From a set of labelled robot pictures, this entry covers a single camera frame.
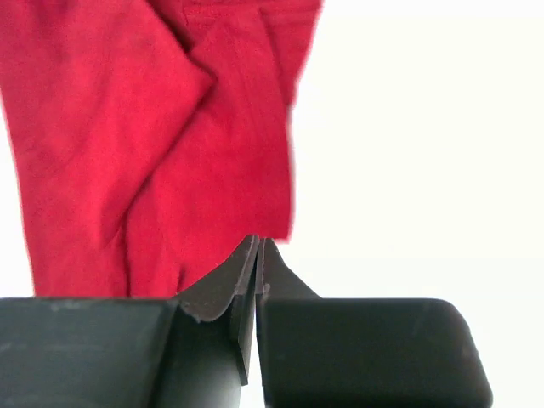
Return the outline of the red t shirt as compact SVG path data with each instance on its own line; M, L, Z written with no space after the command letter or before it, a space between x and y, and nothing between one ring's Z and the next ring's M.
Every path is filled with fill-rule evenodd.
M292 227L318 1L4 1L1 92L40 297L170 298Z

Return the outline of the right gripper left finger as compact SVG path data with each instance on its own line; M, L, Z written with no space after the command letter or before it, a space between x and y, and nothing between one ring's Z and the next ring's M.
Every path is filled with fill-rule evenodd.
M176 296L198 322L227 320L227 338L243 385L248 384L255 312L255 265L259 237L249 235L217 268Z

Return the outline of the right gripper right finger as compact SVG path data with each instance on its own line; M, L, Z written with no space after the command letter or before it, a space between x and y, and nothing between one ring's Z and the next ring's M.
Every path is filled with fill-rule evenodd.
M285 263L276 243L271 239L259 242L256 261L256 299L263 304L270 299L320 299Z

